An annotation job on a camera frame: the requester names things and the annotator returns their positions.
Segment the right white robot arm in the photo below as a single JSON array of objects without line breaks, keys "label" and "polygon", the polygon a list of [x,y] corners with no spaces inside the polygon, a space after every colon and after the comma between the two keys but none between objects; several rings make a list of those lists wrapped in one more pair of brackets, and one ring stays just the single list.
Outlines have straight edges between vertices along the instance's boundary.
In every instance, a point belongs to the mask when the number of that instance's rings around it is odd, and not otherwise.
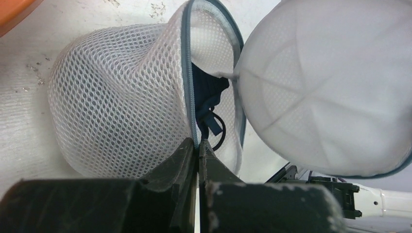
[{"label": "right white robot arm", "polygon": [[319,184],[332,193],[347,219],[359,217],[400,217],[412,218],[412,194],[367,187],[358,183],[349,183],[342,178],[313,176],[302,179],[297,166],[287,163],[275,173],[267,183],[307,183]]}]

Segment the navy blue bra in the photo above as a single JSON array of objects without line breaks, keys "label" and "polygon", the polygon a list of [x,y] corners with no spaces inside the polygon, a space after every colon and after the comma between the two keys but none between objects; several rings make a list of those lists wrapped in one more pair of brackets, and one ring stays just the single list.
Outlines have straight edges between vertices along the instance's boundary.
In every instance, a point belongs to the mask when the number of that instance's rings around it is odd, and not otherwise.
[{"label": "navy blue bra", "polygon": [[207,74],[194,63],[191,64],[193,74],[193,89],[195,100],[195,119],[202,139],[208,139],[209,133],[220,136],[219,142],[212,148],[217,151],[226,138],[226,125],[223,119],[214,113],[221,102],[221,95],[229,87],[226,78]]}]

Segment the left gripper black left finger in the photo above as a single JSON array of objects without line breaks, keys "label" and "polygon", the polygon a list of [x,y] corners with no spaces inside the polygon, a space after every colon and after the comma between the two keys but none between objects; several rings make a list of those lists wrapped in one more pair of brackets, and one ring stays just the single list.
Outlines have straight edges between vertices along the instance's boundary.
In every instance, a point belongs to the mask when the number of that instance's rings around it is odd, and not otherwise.
[{"label": "left gripper black left finger", "polygon": [[0,202],[3,233],[192,233],[196,167],[186,138],[139,179],[22,180]]}]

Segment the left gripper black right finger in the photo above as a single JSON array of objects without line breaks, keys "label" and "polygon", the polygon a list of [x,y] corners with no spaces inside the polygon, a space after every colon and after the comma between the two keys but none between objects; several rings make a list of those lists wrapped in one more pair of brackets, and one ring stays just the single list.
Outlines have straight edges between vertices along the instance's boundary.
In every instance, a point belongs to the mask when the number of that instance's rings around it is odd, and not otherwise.
[{"label": "left gripper black right finger", "polygon": [[200,231],[203,233],[345,233],[342,210],[323,186],[247,184],[199,146]]}]

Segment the orange plastic tub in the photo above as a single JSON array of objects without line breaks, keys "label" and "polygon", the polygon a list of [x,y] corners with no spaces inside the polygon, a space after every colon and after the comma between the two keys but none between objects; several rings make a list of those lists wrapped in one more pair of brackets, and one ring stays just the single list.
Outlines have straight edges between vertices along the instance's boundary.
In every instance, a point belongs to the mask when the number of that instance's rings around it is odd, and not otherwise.
[{"label": "orange plastic tub", "polygon": [[0,0],[0,36],[3,37],[17,26],[43,0]]}]

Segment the white mesh laundry bag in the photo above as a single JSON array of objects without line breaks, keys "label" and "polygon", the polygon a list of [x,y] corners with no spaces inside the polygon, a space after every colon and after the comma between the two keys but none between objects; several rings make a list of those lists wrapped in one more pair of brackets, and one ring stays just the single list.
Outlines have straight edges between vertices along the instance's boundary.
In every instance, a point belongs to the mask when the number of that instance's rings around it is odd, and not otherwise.
[{"label": "white mesh laundry bag", "polygon": [[186,138],[238,174],[247,124],[299,167],[390,176],[412,163],[412,3],[283,0],[244,41],[219,1],[189,0],[73,41],[48,101],[86,177],[142,177]]}]

